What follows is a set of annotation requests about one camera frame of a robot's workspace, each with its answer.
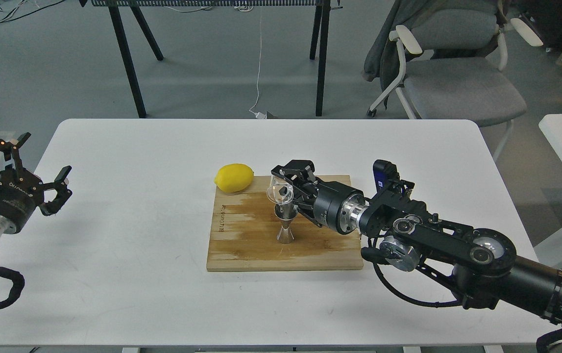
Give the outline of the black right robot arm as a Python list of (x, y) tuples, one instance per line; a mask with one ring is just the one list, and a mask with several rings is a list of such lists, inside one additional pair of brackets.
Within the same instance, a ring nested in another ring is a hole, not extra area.
[[(372, 170), (376, 194), (366, 198), (361, 190), (315, 176), (312, 161), (293, 159), (272, 169), (268, 197), (279, 216), (289, 206), (290, 218), (301, 214), (339, 234), (359, 231), (367, 238), (361, 257), (391, 293), (408, 303), (493, 310), (502, 300), (561, 326), (538, 338), (539, 353), (562, 340), (562, 270), (517, 255), (512, 241), (498, 231), (431, 214), (424, 202), (411, 199), (415, 184), (401, 179), (395, 164), (378, 159)], [(412, 299), (385, 279), (381, 265), (419, 271), (455, 299)]]

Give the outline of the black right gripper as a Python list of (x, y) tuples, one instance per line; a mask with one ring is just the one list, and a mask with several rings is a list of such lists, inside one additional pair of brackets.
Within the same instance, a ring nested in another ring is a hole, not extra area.
[(326, 226), (339, 234), (358, 228), (361, 212), (367, 207), (364, 193), (338, 181), (324, 181), (314, 175), (309, 159), (292, 159), (271, 170), (275, 177), (287, 181), (277, 188), (275, 215), (296, 216), (301, 213), (318, 227)]

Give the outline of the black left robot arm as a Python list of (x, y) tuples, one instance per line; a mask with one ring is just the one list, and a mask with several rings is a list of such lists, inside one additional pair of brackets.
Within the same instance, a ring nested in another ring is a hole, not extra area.
[[(23, 166), (19, 151), (28, 138), (29, 132), (10, 141), (0, 139), (0, 237), (20, 232), (36, 209), (45, 216), (57, 214), (72, 195), (67, 179), (70, 166), (63, 167), (50, 183)], [(0, 278), (12, 282), (8, 297), (0, 301), (1, 310), (19, 299), (25, 279), (19, 271), (1, 266)]]

